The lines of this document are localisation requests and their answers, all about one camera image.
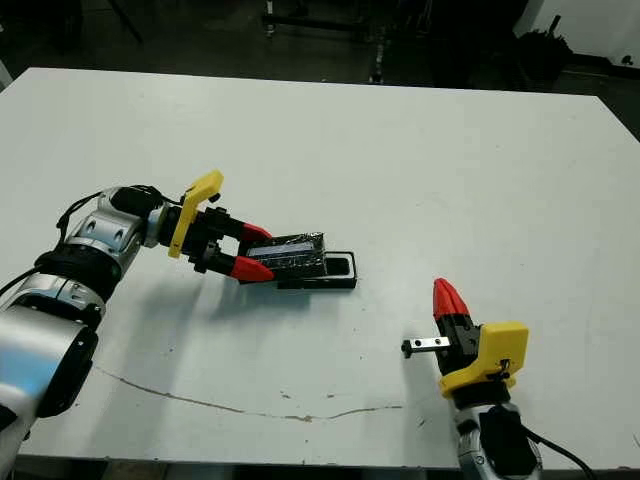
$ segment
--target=black box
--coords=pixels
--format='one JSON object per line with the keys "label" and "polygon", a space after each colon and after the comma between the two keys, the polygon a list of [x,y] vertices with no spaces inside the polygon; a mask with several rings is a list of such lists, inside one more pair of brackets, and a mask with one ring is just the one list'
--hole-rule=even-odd
{"label": "black box", "polygon": [[275,281],[327,274],[322,233],[287,235],[249,245],[241,244],[238,253],[268,267],[273,271]]}
{"label": "black box", "polygon": [[279,289],[355,288],[358,280],[353,252],[325,252],[327,274],[278,282]]}

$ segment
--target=white table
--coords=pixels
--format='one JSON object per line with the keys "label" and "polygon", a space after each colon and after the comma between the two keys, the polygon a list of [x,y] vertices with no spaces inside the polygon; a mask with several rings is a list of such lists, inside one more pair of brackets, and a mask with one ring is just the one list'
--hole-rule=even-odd
{"label": "white table", "polygon": [[0,95],[0,145],[7,280],[75,199],[178,197],[212,168],[232,215],[323,231],[360,276],[278,291],[141,251],[76,405],[22,453],[457,466],[435,359],[400,353],[436,333],[444,276],[476,322],[530,327],[527,425],[592,467],[640,467],[640,145],[598,99],[31,69]]}

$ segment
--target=wire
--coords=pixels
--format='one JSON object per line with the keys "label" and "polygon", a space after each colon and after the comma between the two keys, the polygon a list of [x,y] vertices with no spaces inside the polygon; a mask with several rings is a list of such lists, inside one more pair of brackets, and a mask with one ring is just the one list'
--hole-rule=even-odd
{"label": "wire", "polygon": [[172,205],[182,205],[180,202],[176,202],[175,200],[171,200],[168,197],[162,195],[160,190],[151,185],[132,185],[131,188],[137,188],[138,190],[142,190],[143,192],[149,193],[157,198],[164,200],[165,202],[171,203]]}
{"label": "wire", "polygon": [[71,219],[71,215],[80,210],[101,193],[102,191],[96,192],[92,195],[77,200],[76,202],[72,203],[71,206],[67,208],[67,210],[60,216],[60,218],[58,219],[58,223],[56,223],[56,228],[60,230],[60,238],[58,239],[58,244],[56,245],[57,247],[62,245],[65,237],[67,236],[67,228],[69,228],[69,220]]}
{"label": "wire", "polygon": [[[498,405],[496,405],[496,407],[498,407],[503,413],[508,413],[509,412],[506,408],[504,408],[503,405],[499,405],[498,404]],[[551,450],[559,453],[560,455],[563,455],[563,456],[567,457],[569,460],[574,462],[576,465],[578,465],[582,469],[582,471],[584,472],[585,477],[588,478],[589,480],[598,480],[598,477],[596,477],[596,474],[594,473],[594,471],[591,470],[591,467],[589,467],[589,465],[587,465],[583,460],[578,458],[576,455],[571,453],[569,450],[566,450],[566,449],[562,448],[560,445],[557,445],[557,444],[553,443],[552,441],[547,440],[546,438],[544,438],[544,437],[538,435],[537,433],[529,430],[527,427],[522,425],[522,423],[516,422],[515,420],[513,420],[509,416],[505,415],[504,419],[506,419],[507,421],[513,422],[515,425],[517,425],[524,432],[524,434],[529,439],[531,439],[533,442],[542,443],[543,445],[545,445],[546,447],[550,448]]]}
{"label": "wire", "polygon": [[2,297],[2,295],[4,295],[5,293],[7,293],[8,290],[11,289],[11,287],[13,287],[15,284],[20,283],[22,280],[24,280],[25,278],[27,278],[29,275],[32,275],[36,272],[38,272],[40,270],[40,265],[36,265],[35,267],[27,270],[26,272],[24,272],[23,274],[18,275],[16,278],[14,278],[13,280],[11,280],[9,283],[7,283],[5,286],[3,286],[2,288],[0,288],[0,297]]}

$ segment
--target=crack on table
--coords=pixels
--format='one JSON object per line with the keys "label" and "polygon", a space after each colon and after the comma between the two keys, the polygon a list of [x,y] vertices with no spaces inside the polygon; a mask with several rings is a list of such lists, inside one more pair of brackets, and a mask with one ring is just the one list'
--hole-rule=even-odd
{"label": "crack on table", "polygon": [[95,370],[98,370],[100,373],[103,373],[104,375],[113,378],[114,380],[117,380],[118,382],[127,385],[128,387],[134,388],[136,390],[139,390],[141,392],[145,392],[145,393],[149,393],[151,395],[156,395],[159,397],[164,397],[164,398],[168,398],[170,400],[178,400],[181,402],[186,402],[186,403],[191,403],[193,405],[199,405],[201,407],[209,407],[209,408],[215,408],[218,410],[223,410],[225,412],[230,412],[230,413],[237,413],[240,415],[250,415],[250,416],[255,416],[255,417],[264,417],[264,418],[274,418],[274,419],[280,419],[280,420],[295,420],[298,422],[304,422],[304,423],[312,423],[314,420],[325,420],[325,421],[330,421],[330,420],[336,420],[338,418],[342,418],[342,417],[346,417],[348,415],[355,415],[358,413],[368,413],[368,412],[377,412],[380,410],[398,410],[401,408],[404,408],[403,405],[383,405],[381,407],[368,407],[368,408],[354,408],[352,410],[347,410],[345,412],[341,412],[341,413],[337,413],[335,415],[331,415],[331,416],[316,416],[316,415],[305,415],[305,416],[300,416],[300,415],[274,415],[271,413],[265,413],[265,412],[251,412],[251,411],[247,411],[247,410],[241,410],[239,408],[234,408],[234,407],[229,407],[227,405],[221,405],[218,403],[213,403],[213,402],[206,402],[204,400],[198,400],[195,398],[190,398],[190,397],[183,397],[181,395],[174,395],[173,393],[170,392],[161,392],[160,390],[156,390],[150,387],[145,387],[144,385],[140,385],[138,383],[132,382],[131,380],[127,380],[124,377],[120,377],[118,375],[115,375],[111,372],[108,372],[107,370],[103,369],[102,367],[99,367],[98,365],[93,365],[93,368]]}

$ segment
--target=white wall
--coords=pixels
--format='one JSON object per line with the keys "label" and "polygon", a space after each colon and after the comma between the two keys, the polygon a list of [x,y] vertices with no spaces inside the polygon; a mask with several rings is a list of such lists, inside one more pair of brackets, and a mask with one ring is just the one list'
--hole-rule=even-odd
{"label": "white wall", "polygon": [[546,30],[556,15],[562,16],[556,34],[574,52],[613,63],[632,55],[640,66],[640,0],[529,0],[516,33]]}

